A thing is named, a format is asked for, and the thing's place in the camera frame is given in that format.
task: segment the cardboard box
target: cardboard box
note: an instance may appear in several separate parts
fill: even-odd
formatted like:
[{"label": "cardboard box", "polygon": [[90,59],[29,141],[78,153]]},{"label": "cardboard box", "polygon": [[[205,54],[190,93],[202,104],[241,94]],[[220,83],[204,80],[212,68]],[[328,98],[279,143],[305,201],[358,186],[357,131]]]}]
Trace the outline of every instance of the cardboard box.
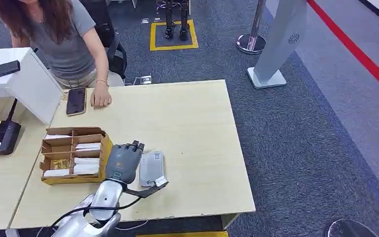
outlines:
[{"label": "cardboard box", "polygon": [[[46,129],[49,135],[69,135],[66,138],[43,139],[41,153],[44,161],[40,163],[43,171],[41,180],[46,184],[73,184],[73,183],[99,183],[105,179],[105,166],[110,156],[113,143],[108,134],[99,127],[56,127]],[[101,143],[100,150],[77,151],[76,145],[80,143]],[[98,174],[73,174],[75,157],[99,158]],[[69,175],[44,177],[50,169],[68,168]]]}]

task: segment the woman's hand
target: woman's hand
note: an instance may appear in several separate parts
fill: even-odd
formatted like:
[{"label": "woman's hand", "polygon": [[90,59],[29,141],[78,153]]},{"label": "woman's hand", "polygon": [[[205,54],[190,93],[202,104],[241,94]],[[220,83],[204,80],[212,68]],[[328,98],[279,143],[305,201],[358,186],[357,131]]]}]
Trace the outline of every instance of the woman's hand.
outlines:
[{"label": "woman's hand", "polygon": [[91,106],[105,107],[111,104],[111,99],[107,83],[102,80],[97,80],[95,83],[95,89],[91,94]]}]

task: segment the gray t-shirt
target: gray t-shirt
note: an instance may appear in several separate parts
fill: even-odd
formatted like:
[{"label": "gray t-shirt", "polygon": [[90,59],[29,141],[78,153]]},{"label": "gray t-shirt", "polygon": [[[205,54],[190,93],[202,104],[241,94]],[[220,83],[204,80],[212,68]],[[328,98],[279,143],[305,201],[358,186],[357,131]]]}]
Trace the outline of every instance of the gray t-shirt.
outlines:
[{"label": "gray t-shirt", "polygon": [[61,79],[81,79],[95,69],[95,60],[82,36],[95,26],[88,11],[79,0],[70,0],[73,5],[71,40],[56,44],[46,26],[36,23],[34,44],[43,51],[53,74]]}]

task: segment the white kiosk stand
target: white kiosk stand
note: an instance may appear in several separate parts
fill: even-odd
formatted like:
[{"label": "white kiosk stand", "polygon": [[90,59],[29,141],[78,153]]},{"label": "white kiosk stand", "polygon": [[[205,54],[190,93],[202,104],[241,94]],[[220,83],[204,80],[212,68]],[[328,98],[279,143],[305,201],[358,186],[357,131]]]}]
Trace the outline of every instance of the white kiosk stand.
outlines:
[{"label": "white kiosk stand", "polygon": [[280,0],[265,49],[256,66],[248,68],[254,88],[287,83],[279,68],[304,38],[306,10],[307,0]]},{"label": "white kiosk stand", "polygon": [[63,90],[31,48],[0,49],[0,64],[18,60],[19,72],[0,77],[0,97],[15,97],[44,124],[50,124]]}]

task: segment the phone case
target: phone case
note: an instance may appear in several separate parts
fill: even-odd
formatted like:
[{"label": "phone case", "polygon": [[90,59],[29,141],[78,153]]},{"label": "phone case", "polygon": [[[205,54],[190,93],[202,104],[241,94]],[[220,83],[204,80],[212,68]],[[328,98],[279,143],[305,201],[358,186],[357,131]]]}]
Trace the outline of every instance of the phone case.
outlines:
[{"label": "phone case", "polygon": [[86,112],[86,89],[85,89],[85,94],[82,97],[82,105],[83,105],[83,110],[81,112],[73,113],[73,114],[68,114],[68,106],[66,105],[66,115],[67,116],[75,116],[75,115],[81,115]]}]

